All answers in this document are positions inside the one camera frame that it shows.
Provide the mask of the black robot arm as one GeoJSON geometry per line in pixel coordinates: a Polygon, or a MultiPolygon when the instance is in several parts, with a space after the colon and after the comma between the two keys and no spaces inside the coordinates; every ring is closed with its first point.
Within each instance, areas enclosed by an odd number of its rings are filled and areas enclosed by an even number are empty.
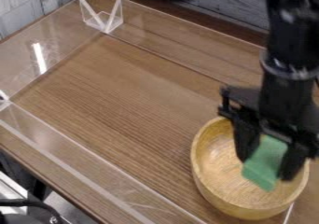
{"type": "Polygon", "coordinates": [[[319,157],[319,0],[265,0],[269,35],[260,56],[257,88],[220,89],[217,114],[234,128],[234,151],[245,161],[265,134],[288,150],[276,176],[290,181],[308,159],[319,157]]]}

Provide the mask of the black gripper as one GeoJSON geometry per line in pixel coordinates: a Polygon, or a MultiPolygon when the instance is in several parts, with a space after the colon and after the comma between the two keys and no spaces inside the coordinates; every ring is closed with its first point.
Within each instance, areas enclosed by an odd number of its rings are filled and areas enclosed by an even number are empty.
{"type": "Polygon", "coordinates": [[[234,153],[241,162],[258,146],[260,134],[289,145],[278,177],[292,181],[308,155],[319,155],[319,105],[312,101],[314,77],[301,80],[262,75],[261,86],[224,86],[217,114],[233,124],[234,153]]]}

